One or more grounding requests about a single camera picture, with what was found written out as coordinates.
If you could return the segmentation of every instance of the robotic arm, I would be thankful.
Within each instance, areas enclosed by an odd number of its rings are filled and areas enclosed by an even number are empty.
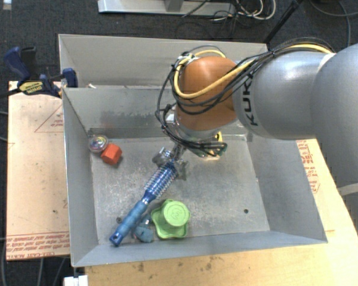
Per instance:
[[[237,64],[206,50],[183,54],[173,68],[178,138],[220,150],[212,138],[236,118],[266,138],[316,138],[358,233],[358,44],[335,54],[321,43],[288,42]]]

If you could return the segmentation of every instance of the green object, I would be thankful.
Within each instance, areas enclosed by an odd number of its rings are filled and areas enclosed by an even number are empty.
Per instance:
[[[180,201],[166,199],[163,205],[151,212],[151,218],[159,238],[182,238],[187,235],[190,211]]]

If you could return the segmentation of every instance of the orange object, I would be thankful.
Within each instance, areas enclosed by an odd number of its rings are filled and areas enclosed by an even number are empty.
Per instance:
[[[101,154],[102,160],[110,165],[117,164],[119,158],[122,155],[122,150],[118,145],[109,143],[108,146]]]

